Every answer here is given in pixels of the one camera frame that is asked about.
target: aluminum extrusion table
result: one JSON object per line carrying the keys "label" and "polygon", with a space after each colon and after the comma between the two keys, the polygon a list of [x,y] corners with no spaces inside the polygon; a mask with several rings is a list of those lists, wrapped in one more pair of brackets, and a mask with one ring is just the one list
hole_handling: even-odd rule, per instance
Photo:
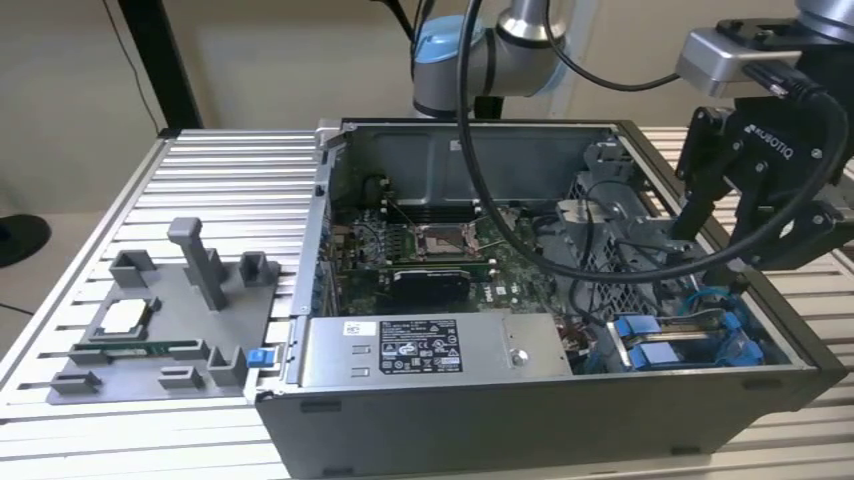
{"label": "aluminum extrusion table", "polygon": [[[676,162],[684,128],[645,133]],[[0,363],[0,478],[287,478],[245,398],[51,406],[47,382],[92,320],[110,260],[146,248],[179,262],[166,238],[177,216],[206,222],[223,260],[265,250],[283,265],[266,341],[289,333],[294,278],[315,172],[314,132],[187,131],[159,140],[12,350]],[[733,197],[718,218],[734,223]],[[769,277],[854,371],[854,265],[838,251]],[[433,478],[854,478],[854,374],[800,412],[764,417],[712,456],[650,459]]]}

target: power supply label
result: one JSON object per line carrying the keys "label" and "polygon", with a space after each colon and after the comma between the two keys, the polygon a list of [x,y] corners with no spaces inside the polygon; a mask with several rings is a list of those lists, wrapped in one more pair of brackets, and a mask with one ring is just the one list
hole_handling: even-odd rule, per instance
{"label": "power supply label", "polygon": [[379,351],[386,375],[463,371],[457,320],[381,322]]}

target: cable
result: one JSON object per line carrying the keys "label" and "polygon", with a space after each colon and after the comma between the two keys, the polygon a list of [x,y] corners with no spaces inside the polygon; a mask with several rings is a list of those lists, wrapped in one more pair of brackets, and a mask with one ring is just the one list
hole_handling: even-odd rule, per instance
{"label": "cable", "polygon": [[[588,262],[590,261],[590,254],[593,252],[593,242],[596,240],[596,230],[594,230],[594,222],[593,222],[593,212],[590,211],[590,203],[585,202],[585,206],[588,209],[588,224],[586,224],[586,228],[585,228],[585,249],[582,250],[582,256],[578,259],[578,267],[581,269],[584,269],[588,266]],[[589,310],[585,310],[580,305],[578,305],[578,299],[576,298],[576,294],[578,291],[578,284],[580,284],[580,279],[574,278],[573,282],[570,282],[570,307],[573,307],[573,310],[576,310],[576,313],[578,315],[581,315],[582,320],[588,323],[593,323],[596,325],[598,325],[600,327],[605,328],[606,327],[606,323],[600,320],[596,315],[593,315],[590,313],[590,306],[588,307]],[[593,292],[590,293],[590,303],[593,304]]]}
{"label": "cable", "polygon": [[598,77],[593,73],[590,73],[585,68],[576,63],[576,61],[570,58],[570,56],[564,51],[564,48],[558,44],[558,40],[555,39],[555,33],[551,31],[551,18],[549,16],[549,9],[551,7],[551,1],[546,0],[546,8],[543,9],[543,28],[546,30],[546,37],[549,38],[549,44],[551,45],[551,50],[555,52],[555,55],[564,62],[564,64],[573,69],[573,71],[580,74],[585,79],[604,88],[617,90],[618,92],[644,92],[645,90],[653,90],[669,83],[680,80],[680,75],[672,73],[666,77],[660,78],[658,80],[653,80],[648,83],[641,83],[637,85],[625,84],[625,83],[614,83],[606,80],[602,77]]}
{"label": "cable", "polygon": [[697,299],[702,297],[710,297],[713,295],[728,298],[730,300],[736,300],[736,297],[733,296],[733,294],[726,290],[721,288],[705,288],[704,290],[694,292],[692,295],[686,297],[685,301],[682,302],[682,307],[680,307],[680,315],[685,315],[686,313],[689,313],[692,304]]}
{"label": "cable", "polygon": [[541,269],[570,278],[578,278],[589,282],[602,283],[649,283],[657,280],[670,280],[684,277],[694,272],[708,270],[709,268],[722,265],[741,255],[749,253],[762,242],[772,236],[778,235],[780,230],[792,221],[796,214],[801,210],[804,204],[809,202],[820,190],[824,188],[832,173],[842,165],[845,158],[845,145],[849,134],[848,114],[836,99],[826,92],[809,92],[800,96],[798,102],[808,107],[813,113],[818,113],[825,121],[826,139],[822,162],[813,171],[804,188],[792,197],[784,208],[777,212],[772,219],[754,230],[736,244],[729,245],[722,250],[709,254],[708,256],[694,259],[692,262],[674,265],[669,268],[658,270],[645,270],[640,272],[622,272],[614,274],[610,272],[586,272],[578,268],[555,263],[541,255],[538,255],[527,245],[519,240],[513,230],[505,223],[498,211],[495,200],[490,194],[489,186],[481,172],[481,164],[478,163],[477,152],[474,149],[474,141],[471,139],[471,122],[469,120],[469,58],[471,56],[471,38],[474,34],[475,22],[478,19],[478,11],[481,9],[482,0],[470,0],[463,19],[463,30],[459,39],[459,55],[457,64],[457,129],[461,142],[463,159],[471,183],[478,192],[481,199],[481,207],[487,215],[493,218],[495,227],[502,237],[507,240],[510,246],[519,252],[519,255]]}
{"label": "cable", "polygon": [[134,71],[134,81],[137,82],[137,91],[139,92],[139,98],[143,101],[143,106],[146,107],[146,111],[149,112],[149,118],[151,118],[151,123],[155,126],[155,135],[157,135],[161,133],[161,126],[158,125],[158,120],[155,120],[155,114],[151,112],[151,106],[149,105],[149,100],[146,100],[146,94],[143,93],[143,84],[139,80],[139,71],[137,70],[137,65],[134,65],[134,60],[131,60],[128,49],[124,46],[124,41],[122,40],[122,35],[119,34],[119,27],[116,27],[116,19],[112,17],[112,11],[110,10],[110,5],[107,5],[107,0],[102,0],[102,5],[104,5],[104,10],[107,11],[107,18],[110,19],[110,25],[112,26],[112,33],[115,33],[116,35],[116,40],[119,41],[119,46],[122,47],[122,53],[124,54],[124,59],[128,61],[128,65],[131,66],[131,70]]}
{"label": "cable", "polygon": [[641,243],[641,242],[634,242],[624,238],[618,238],[616,242],[620,243],[621,245],[626,245],[628,247],[633,247],[636,250],[638,250],[638,253],[641,254],[644,254],[641,250],[656,250],[657,252],[662,252],[662,253],[680,253],[680,251],[676,248],[662,247],[661,245],[650,245],[648,243]]}
{"label": "cable", "polygon": [[375,0],[375,1],[379,1],[383,5],[389,7],[389,10],[391,10],[391,13],[395,16],[395,19],[398,20],[398,24],[401,25],[401,29],[403,30],[403,34],[406,35],[406,38],[409,38],[410,42],[413,42],[413,39],[415,38],[413,36],[413,25],[410,24],[410,19],[406,18],[406,12],[403,11],[403,7],[401,7],[401,2],[398,0]]}
{"label": "cable", "polygon": [[24,310],[23,308],[16,307],[15,305],[10,305],[7,303],[0,302],[0,308],[7,308],[18,313],[23,313],[24,315],[30,315],[31,317],[35,315],[30,310]]}

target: white sticker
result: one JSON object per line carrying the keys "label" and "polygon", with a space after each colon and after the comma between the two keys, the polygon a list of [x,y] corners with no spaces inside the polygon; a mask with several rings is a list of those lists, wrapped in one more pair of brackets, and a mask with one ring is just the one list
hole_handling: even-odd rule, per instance
{"label": "white sticker", "polygon": [[345,322],[346,337],[374,337],[377,335],[377,322]]}

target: gray 3d-printed holder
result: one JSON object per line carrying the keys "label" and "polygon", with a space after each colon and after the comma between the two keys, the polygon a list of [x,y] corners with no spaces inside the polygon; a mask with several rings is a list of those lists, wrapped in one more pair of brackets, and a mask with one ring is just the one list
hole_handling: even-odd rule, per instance
{"label": "gray 3d-printed holder", "polygon": [[[145,250],[122,251],[110,271],[116,284],[51,382],[52,404],[239,396],[249,350],[263,344],[279,264],[263,252],[221,262],[199,238],[202,222],[177,218],[169,237],[187,265],[155,265]],[[102,327],[111,305],[145,299],[127,332]]]}

